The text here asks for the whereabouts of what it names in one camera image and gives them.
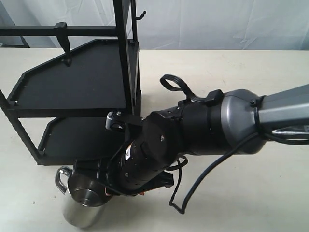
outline white table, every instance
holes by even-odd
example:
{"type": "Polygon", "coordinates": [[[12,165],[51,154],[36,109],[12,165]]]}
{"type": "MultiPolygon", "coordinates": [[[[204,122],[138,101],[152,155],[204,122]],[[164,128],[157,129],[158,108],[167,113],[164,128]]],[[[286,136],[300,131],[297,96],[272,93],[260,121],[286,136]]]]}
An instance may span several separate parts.
{"type": "MultiPolygon", "coordinates": [[[[1,48],[0,88],[7,96],[18,78],[60,49],[1,48]]],[[[246,88],[259,95],[309,82],[305,51],[140,51],[142,114],[183,99],[164,89],[166,73],[183,78],[201,96],[209,91],[246,88]]],[[[35,145],[48,119],[22,119],[35,145]]],[[[189,156],[176,202],[217,156],[189,156]]],[[[60,212],[63,195],[55,187],[57,166],[37,166],[0,112],[0,231],[79,231],[60,212]]],[[[145,196],[117,197],[90,231],[309,231],[309,147],[268,143],[256,155],[234,156],[216,168],[192,197],[185,215],[168,201],[173,188],[145,196]]]]}

